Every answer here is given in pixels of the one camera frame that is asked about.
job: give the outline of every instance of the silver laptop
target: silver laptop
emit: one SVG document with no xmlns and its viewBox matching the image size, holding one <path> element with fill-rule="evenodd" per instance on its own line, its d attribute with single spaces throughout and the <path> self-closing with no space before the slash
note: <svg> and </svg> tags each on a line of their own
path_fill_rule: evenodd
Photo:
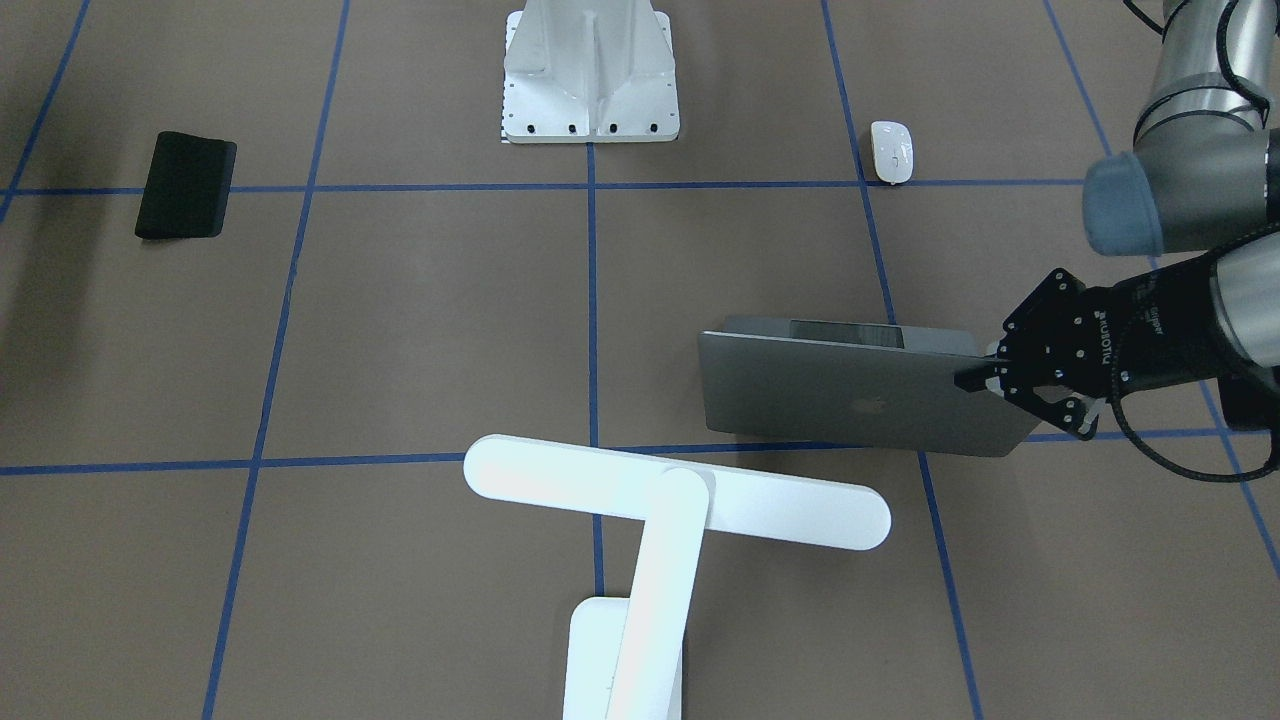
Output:
<svg viewBox="0 0 1280 720">
<path fill-rule="evenodd" d="M 966 332 L 736 315 L 698 351 L 707 427 L 724 433 L 1004 456 L 1039 424 L 955 386 L 991 363 Z"/>
</svg>

